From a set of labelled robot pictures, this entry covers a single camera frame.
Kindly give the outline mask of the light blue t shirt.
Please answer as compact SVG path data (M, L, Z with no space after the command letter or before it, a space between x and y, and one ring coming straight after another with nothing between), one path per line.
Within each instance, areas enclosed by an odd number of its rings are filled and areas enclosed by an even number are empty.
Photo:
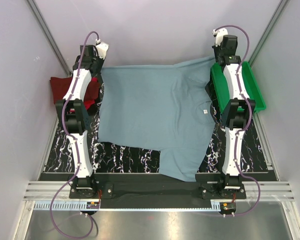
M215 127L205 89L213 64L104 68L98 140L159 151L161 175L194 182Z

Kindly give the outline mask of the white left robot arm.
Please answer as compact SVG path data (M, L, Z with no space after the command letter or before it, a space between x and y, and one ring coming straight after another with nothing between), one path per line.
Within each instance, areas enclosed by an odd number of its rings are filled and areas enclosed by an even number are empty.
M100 192L89 156L88 131L91 128L88 109L99 98L101 85L98 76L103 62L95 45L81 45L80 55L72 67L70 85L63 98L55 103L72 151L74 175L68 180L71 198L92 199Z

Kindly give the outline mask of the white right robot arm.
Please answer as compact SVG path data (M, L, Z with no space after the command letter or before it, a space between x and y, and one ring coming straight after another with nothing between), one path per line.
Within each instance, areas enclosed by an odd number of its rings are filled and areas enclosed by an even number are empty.
M255 101L250 99L242 76L242 60L236 55L238 37L228 34L225 28L215 31L214 50L216 63L225 77L229 101L221 114L225 129L226 147L217 193L220 197L231 199L243 192L241 152L242 141L249 128Z

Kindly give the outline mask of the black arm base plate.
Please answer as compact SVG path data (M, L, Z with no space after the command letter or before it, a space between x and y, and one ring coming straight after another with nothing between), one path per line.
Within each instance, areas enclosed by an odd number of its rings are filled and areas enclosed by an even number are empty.
M239 189L221 189L217 183L200 182L100 182L96 191L72 186L71 199L114 199L128 196L186 196L204 200L245 200L246 191Z

